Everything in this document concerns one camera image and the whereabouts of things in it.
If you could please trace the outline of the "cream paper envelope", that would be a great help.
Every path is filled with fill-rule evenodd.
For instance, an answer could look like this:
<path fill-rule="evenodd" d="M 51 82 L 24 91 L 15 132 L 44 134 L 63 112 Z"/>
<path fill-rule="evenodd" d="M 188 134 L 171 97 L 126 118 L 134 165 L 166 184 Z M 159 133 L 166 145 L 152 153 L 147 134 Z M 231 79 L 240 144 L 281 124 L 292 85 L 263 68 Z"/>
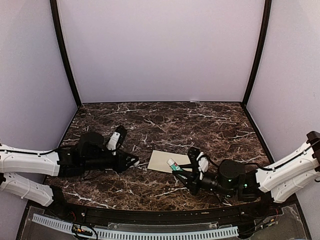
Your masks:
<path fill-rule="evenodd" d="M 158 172 L 171 173 L 172 169 L 168 164 L 169 159 L 172 159 L 178 165 L 186 165 L 190 163 L 187 155 L 153 150 L 147 169 Z"/>

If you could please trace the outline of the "green white glue stick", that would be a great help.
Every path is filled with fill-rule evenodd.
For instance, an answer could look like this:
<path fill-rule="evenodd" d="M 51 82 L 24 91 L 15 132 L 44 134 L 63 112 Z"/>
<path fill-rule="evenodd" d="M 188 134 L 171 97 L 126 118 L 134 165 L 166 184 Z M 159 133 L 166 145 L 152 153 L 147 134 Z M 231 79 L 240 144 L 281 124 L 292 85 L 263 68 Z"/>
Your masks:
<path fill-rule="evenodd" d="M 180 171 L 181 170 L 180 166 L 172 158 L 167 160 L 167 164 L 169 165 L 169 167 L 171 168 L 172 171 Z"/>

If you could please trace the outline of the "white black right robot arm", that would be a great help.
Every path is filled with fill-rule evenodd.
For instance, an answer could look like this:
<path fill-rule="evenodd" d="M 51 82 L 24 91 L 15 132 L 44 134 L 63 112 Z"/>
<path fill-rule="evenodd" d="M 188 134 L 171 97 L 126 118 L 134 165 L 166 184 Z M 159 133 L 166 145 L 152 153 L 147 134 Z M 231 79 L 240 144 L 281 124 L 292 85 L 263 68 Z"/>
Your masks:
<path fill-rule="evenodd" d="M 182 184 L 196 195 L 200 189 L 226 198 L 236 196 L 241 202 L 253 202 L 266 196 L 255 205 L 255 213 L 266 217 L 275 203 L 285 202 L 291 195 L 309 183 L 320 180 L 320 134 L 311 131 L 307 141 L 297 150 L 268 166 L 225 159 L 209 172 L 212 160 L 198 148 L 187 153 L 189 164 L 178 165 L 173 159 L 167 164 Z"/>

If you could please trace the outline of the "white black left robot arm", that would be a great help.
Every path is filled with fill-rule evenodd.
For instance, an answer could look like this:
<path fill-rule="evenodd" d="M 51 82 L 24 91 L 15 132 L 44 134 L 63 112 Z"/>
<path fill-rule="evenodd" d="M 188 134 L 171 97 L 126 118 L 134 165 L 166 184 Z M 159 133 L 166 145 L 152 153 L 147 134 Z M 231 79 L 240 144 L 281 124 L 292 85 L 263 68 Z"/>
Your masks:
<path fill-rule="evenodd" d="M 139 158 L 120 149 L 126 133 L 115 131 L 109 141 L 97 132 L 88 132 L 75 145 L 48 151 L 32 151 L 2 144 L 0 146 L 0 189 L 3 192 L 49 207 L 60 218 L 71 213 L 62 190 L 34 182 L 21 173 L 70 178 L 87 171 L 112 169 L 126 171 L 139 163 Z"/>

